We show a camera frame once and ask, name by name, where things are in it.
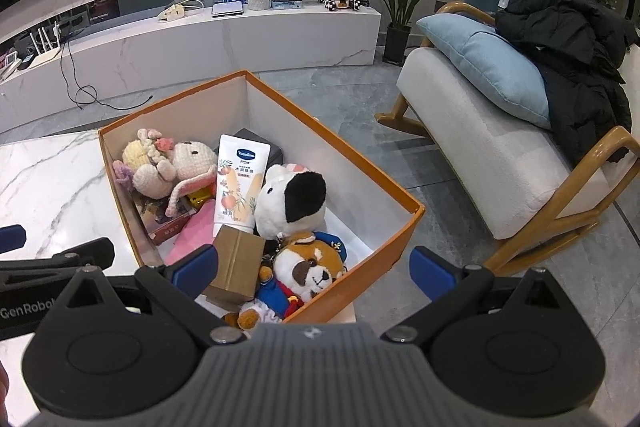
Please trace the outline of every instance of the knitted basket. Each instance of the knitted basket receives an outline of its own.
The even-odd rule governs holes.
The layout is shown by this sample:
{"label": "knitted basket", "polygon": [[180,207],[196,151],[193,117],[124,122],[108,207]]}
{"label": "knitted basket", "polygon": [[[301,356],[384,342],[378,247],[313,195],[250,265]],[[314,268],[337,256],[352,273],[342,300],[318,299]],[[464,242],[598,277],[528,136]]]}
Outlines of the knitted basket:
{"label": "knitted basket", "polygon": [[268,10],[271,0],[246,0],[246,7],[249,10]]}

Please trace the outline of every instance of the white lotion tube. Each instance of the white lotion tube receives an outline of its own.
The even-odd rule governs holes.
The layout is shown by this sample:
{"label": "white lotion tube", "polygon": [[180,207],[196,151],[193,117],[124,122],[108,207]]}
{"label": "white lotion tube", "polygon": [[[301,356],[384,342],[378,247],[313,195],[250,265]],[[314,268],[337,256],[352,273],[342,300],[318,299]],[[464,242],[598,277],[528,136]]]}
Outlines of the white lotion tube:
{"label": "white lotion tube", "polygon": [[255,200],[262,188],[271,147],[223,134],[218,150],[218,190],[213,237],[222,225],[254,233]]}

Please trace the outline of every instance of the gray tile floor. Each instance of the gray tile floor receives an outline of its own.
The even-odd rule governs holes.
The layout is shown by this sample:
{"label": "gray tile floor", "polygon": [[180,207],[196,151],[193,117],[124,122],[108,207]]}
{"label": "gray tile floor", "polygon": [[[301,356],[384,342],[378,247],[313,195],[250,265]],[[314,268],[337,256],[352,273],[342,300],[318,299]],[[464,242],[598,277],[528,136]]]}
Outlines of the gray tile floor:
{"label": "gray tile floor", "polygon": [[[388,110],[398,95],[400,68],[377,61],[345,66],[261,73],[266,83],[331,127],[427,206],[402,259],[356,300],[356,314],[377,332],[428,303],[408,275],[408,253],[425,245],[455,264],[482,261],[495,248],[473,203],[438,148],[426,138],[378,125],[373,114]],[[154,101],[197,84],[109,100],[126,107],[152,94]],[[55,134],[121,115],[92,105],[43,118],[0,134],[0,143]],[[622,427],[640,409],[640,179],[620,196],[589,235],[546,263],[591,327],[607,359],[607,374],[593,409]]]}

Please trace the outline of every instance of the black jacket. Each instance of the black jacket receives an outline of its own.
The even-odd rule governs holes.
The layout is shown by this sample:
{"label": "black jacket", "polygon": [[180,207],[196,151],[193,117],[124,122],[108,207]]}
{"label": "black jacket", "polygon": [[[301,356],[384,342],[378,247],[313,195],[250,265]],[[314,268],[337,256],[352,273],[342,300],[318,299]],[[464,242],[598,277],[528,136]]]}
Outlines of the black jacket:
{"label": "black jacket", "polygon": [[540,70],[554,139],[572,165],[613,127],[631,131],[618,73],[628,48],[639,42],[631,22],[591,0],[517,0],[495,21],[498,33]]}

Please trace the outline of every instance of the crocheted bunny doll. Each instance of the crocheted bunny doll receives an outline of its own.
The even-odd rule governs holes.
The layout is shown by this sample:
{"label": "crocheted bunny doll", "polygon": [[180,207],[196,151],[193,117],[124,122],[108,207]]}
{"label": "crocheted bunny doll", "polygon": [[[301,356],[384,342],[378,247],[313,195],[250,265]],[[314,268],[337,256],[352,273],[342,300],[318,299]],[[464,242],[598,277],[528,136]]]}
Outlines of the crocheted bunny doll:
{"label": "crocheted bunny doll", "polygon": [[175,167],[168,158],[174,147],[170,138],[162,138],[156,129],[140,129],[138,139],[129,142],[122,151],[122,161],[113,162],[115,181],[128,190],[135,188],[153,200],[171,194]]}
{"label": "crocheted bunny doll", "polygon": [[171,192],[165,214],[173,217],[178,199],[215,184],[218,175],[218,156],[202,142],[180,142],[170,152],[170,158],[179,180]]}

